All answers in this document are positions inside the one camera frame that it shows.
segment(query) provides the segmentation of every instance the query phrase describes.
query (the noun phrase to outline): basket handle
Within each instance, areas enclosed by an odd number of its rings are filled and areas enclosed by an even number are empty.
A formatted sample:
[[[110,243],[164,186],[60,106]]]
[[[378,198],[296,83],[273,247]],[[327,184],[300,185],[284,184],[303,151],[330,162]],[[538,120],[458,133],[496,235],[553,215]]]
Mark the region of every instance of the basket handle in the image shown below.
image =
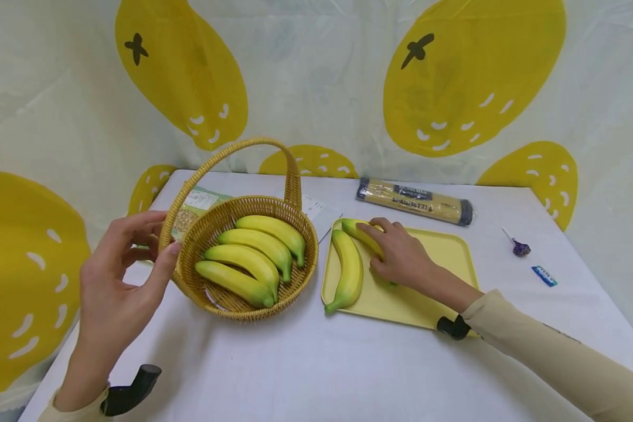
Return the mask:
[[[239,151],[243,148],[250,147],[252,145],[272,145],[277,147],[286,156],[286,183],[284,186],[284,201],[291,205],[291,207],[302,210],[302,190],[300,188],[300,174],[298,173],[298,162],[295,161],[295,157],[291,154],[291,151],[282,143],[272,138],[250,138],[244,141],[235,142],[231,146],[218,152],[218,154],[212,156],[202,167],[200,167],[187,182],[183,184],[183,188],[176,196],[169,212],[166,214],[164,224],[162,226],[161,234],[159,235],[159,252],[161,253],[164,248],[169,246],[171,242],[171,230],[173,224],[176,221],[176,215],[180,208],[183,206],[184,201],[188,197],[189,192],[201,181],[202,177],[218,164],[225,157],[231,155],[233,152]]]

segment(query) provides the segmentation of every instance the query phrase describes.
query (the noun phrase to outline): hand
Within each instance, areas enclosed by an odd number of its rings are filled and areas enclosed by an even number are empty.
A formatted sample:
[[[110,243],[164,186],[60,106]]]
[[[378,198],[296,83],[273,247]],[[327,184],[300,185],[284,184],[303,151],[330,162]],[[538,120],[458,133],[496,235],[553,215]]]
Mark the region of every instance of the hand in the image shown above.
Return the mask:
[[[374,218],[357,228],[376,241],[384,261],[373,257],[370,267],[386,280],[417,290],[456,312],[464,312],[482,293],[446,268],[437,265],[428,256],[419,240],[405,230],[399,222],[390,223],[386,218]],[[380,226],[380,232],[373,226]]]
[[[55,408],[81,409],[98,397],[122,352],[146,328],[162,302],[178,260],[180,243],[158,255],[166,212],[146,212],[113,221],[80,269],[80,334]],[[133,244],[147,249],[132,248]],[[145,284],[122,281],[136,261],[155,262]]]

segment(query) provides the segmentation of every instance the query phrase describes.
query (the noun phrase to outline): lemon print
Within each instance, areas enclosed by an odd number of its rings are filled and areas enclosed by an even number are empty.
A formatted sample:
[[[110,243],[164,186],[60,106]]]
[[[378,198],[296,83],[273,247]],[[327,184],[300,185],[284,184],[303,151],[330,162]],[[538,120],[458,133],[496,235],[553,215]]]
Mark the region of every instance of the lemon print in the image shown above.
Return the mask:
[[[355,166],[346,156],[330,148],[317,145],[289,147],[298,161],[300,176],[324,176],[329,178],[356,179]],[[286,157],[281,151],[268,156],[258,170],[260,174],[286,174]]]
[[[529,187],[562,231],[577,203],[577,165],[555,142],[533,142],[494,163],[481,175],[482,186]]]
[[[187,0],[122,0],[115,41],[140,92],[199,148],[212,151],[244,132],[239,66]]]
[[[0,392],[62,341],[89,254],[75,209],[44,186],[0,172]]]
[[[169,180],[171,173],[176,170],[173,165],[153,165],[147,169],[136,182],[127,215],[136,214],[148,210],[152,201]]]
[[[415,21],[389,63],[389,136],[424,156],[489,141],[542,88],[564,37],[561,0],[439,1]]]

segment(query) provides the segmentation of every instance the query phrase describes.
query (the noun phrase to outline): lollipop stick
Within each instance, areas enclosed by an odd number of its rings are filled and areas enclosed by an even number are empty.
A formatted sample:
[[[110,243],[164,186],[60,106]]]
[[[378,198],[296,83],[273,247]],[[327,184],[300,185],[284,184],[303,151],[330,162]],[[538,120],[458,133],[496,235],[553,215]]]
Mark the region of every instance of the lollipop stick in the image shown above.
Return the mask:
[[[508,230],[506,230],[506,228],[502,227],[502,231],[509,238],[509,240],[511,240],[511,243],[516,244],[516,242],[513,241],[513,238],[511,237],[511,233],[509,233]]]

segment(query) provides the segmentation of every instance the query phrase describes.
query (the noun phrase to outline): white tablecloth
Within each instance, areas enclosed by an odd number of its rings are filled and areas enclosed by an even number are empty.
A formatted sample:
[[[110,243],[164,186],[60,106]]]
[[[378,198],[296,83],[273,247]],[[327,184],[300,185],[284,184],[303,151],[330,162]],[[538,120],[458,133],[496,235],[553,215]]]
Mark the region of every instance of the white tablecloth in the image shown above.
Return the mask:
[[[175,172],[153,209],[167,209],[192,172]],[[284,179],[210,173],[200,185],[228,195],[275,195]],[[472,227],[433,221],[356,201],[358,181],[303,178],[305,195],[346,217],[382,215],[408,227],[449,232],[470,246],[481,288],[500,289],[522,311],[633,370],[633,329],[527,188],[406,183],[466,198]],[[524,259],[503,235],[530,244]],[[155,317],[124,352],[113,385],[138,366],[163,369],[152,394],[118,421],[587,421],[528,369],[481,339],[452,341],[426,329],[361,316],[324,315],[320,298],[328,239],[315,277],[283,314],[240,324],[201,311],[171,284]],[[559,285],[531,271],[541,265]],[[135,264],[126,281],[142,284],[151,267]],[[22,415],[33,421],[60,386],[77,339],[65,343]]]

